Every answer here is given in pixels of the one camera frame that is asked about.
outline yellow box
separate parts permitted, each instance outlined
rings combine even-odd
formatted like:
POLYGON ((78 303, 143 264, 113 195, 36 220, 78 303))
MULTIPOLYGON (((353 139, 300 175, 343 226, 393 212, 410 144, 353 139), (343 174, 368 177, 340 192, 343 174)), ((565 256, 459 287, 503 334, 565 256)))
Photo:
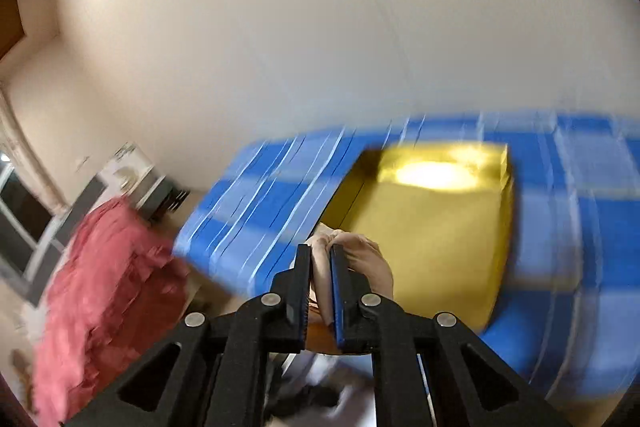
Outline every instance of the yellow box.
POLYGON ((320 221, 380 245, 406 312, 449 311, 480 331, 500 288, 512 215, 507 146, 455 142, 363 152, 320 221))

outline blue checkered tablecloth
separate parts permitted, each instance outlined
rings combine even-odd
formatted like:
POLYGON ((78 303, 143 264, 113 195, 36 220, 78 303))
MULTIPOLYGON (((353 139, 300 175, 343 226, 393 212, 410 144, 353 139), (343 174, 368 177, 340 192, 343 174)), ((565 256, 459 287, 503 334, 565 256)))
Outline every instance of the blue checkered tablecloth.
POLYGON ((510 147, 517 234, 485 342, 550 399, 624 391, 640 361, 640 120, 420 116, 256 143, 194 210, 175 253, 238 293, 266 292, 364 148, 424 140, 510 147))

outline red blanket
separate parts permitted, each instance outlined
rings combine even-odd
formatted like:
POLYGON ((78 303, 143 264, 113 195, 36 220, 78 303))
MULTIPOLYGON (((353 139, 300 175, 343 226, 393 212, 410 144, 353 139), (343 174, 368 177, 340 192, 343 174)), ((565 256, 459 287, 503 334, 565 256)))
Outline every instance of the red blanket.
POLYGON ((34 367, 41 427, 73 416, 175 325, 186 275, 171 242, 149 230, 125 200, 84 218, 47 293, 34 367))

